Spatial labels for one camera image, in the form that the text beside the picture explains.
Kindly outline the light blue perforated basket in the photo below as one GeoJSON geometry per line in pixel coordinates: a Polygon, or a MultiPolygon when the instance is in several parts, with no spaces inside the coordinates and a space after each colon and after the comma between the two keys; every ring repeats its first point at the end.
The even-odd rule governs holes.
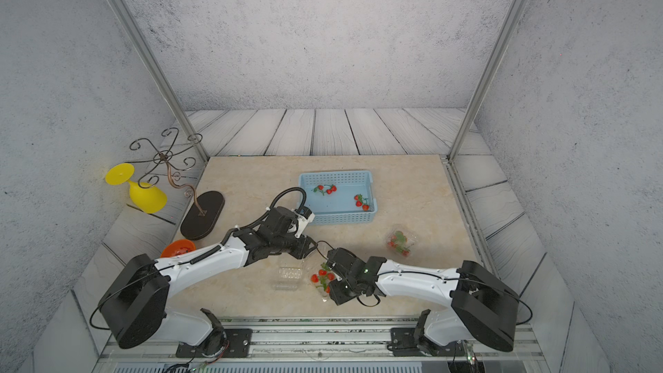
{"type": "Polygon", "coordinates": [[[305,173],[299,177],[299,186],[307,192],[305,206],[315,214],[313,224],[317,226],[370,223],[378,211],[373,175],[368,170],[305,173]],[[338,190],[322,196],[314,193],[317,185],[335,185],[338,190]],[[356,207],[354,197],[357,194],[369,200],[371,210],[365,212],[356,207]]]}

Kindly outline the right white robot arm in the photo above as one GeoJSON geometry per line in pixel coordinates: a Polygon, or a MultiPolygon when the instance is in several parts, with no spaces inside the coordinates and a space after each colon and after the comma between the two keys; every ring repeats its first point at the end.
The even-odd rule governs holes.
{"type": "Polygon", "coordinates": [[[520,295],[488,269],[465,260],[457,269],[428,269],[399,264],[386,257],[364,261],[344,248],[326,254],[336,279],[330,297],[338,306],[365,297],[405,296],[441,305],[423,311],[414,328],[414,348],[433,355],[453,342],[474,339],[499,352],[512,352],[516,341],[520,295]]]}

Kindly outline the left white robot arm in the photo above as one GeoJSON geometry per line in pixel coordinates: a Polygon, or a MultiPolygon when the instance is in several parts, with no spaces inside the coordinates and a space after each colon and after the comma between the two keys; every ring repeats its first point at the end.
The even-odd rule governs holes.
{"type": "Polygon", "coordinates": [[[304,231],[315,215],[302,205],[296,210],[272,207],[251,226],[234,227],[215,245],[177,257],[131,259],[100,299],[96,313],[118,345],[129,349],[151,338],[188,345],[204,356],[216,355],[227,338],[209,310],[184,312],[170,300],[191,286],[226,271],[242,269],[286,253],[303,259],[317,243],[304,231]]]}

